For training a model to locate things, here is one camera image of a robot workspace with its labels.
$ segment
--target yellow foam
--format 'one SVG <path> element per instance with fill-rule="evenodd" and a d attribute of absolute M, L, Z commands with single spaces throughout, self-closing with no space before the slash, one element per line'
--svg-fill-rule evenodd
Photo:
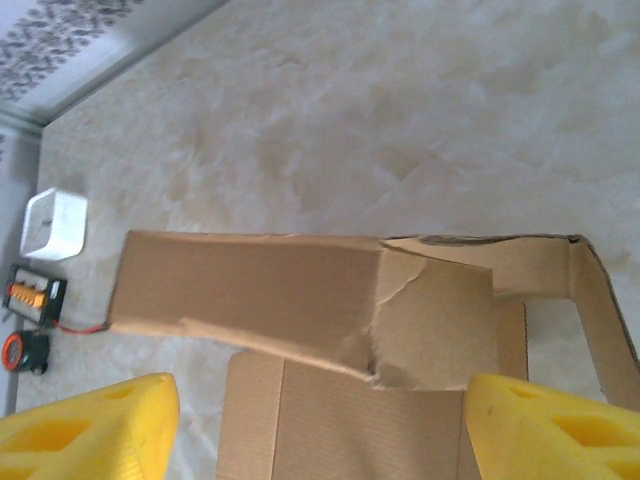
<path fill-rule="evenodd" d="M 0 419 L 0 479 L 163 479 L 179 417 L 170 374 L 11 415 Z"/>
<path fill-rule="evenodd" d="M 484 480 L 640 479 L 640 414 L 499 375 L 469 384 Z"/>

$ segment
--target battery charger board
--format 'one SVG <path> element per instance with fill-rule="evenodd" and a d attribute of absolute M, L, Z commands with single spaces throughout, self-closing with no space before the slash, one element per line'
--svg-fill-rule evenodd
<path fill-rule="evenodd" d="M 60 318 L 67 281 L 14 264 L 9 271 L 2 306 L 46 328 Z"/>

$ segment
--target corrugated cardboard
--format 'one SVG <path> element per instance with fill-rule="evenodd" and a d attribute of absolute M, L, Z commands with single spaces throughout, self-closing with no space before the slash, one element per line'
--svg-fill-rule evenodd
<path fill-rule="evenodd" d="M 526 379 L 522 304 L 499 305 L 500 371 Z M 374 390 L 351 376 L 256 352 L 229 365 L 220 480 L 480 478 L 463 392 Z"/>
<path fill-rule="evenodd" d="M 381 386 L 464 389 L 498 368 L 492 292 L 486 268 L 372 238 L 133 232 L 109 318 Z"/>
<path fill-rule="evenodd" d="M 220 478 L 468 480 L 466 382 L 526 378 L 522 310 L 496 301 L 528 296 L 576 303 L 605 395 L 640 410 L 636 351 L 579 236 L 132 233 L 109 318 L 263 352 L 232 362 Z"/>

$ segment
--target red wire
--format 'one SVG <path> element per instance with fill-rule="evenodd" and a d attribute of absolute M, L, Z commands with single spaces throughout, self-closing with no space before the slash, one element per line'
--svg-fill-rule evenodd
<path fill-rule="evenodd" d="M 65 327 L 64 325 L 60 325 L 60 322 L 58 322 L 58 320 L 53 321 L 53 326 L 65 333 L 75 333 L 77 335 L 90 335 L 92 333 L 103 332 L 107 329 L 105 325 L 97 325 L 95 327 L 90 327 L 85 330 L 76 330 L 74 328 L 69 328 L 69 327 Z"/>

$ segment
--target beige tile floor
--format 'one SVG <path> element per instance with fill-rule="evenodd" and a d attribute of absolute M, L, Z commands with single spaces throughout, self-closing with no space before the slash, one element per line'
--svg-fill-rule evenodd
<path fill-rule="evenodd" d="M 90 199 L 50 266 L 103 321 L 131 228 L 583 233 L 640 338 L 640 20 L 633 0 L 233 0 L 46 128 L 39 189 Z M 167 478 L 210 478 L 226 360 L 206 339 L 56 335 L 27 408 L 168 370 Z M 598 394 L 576 314 L 530 304 L 532 378 Z"/>

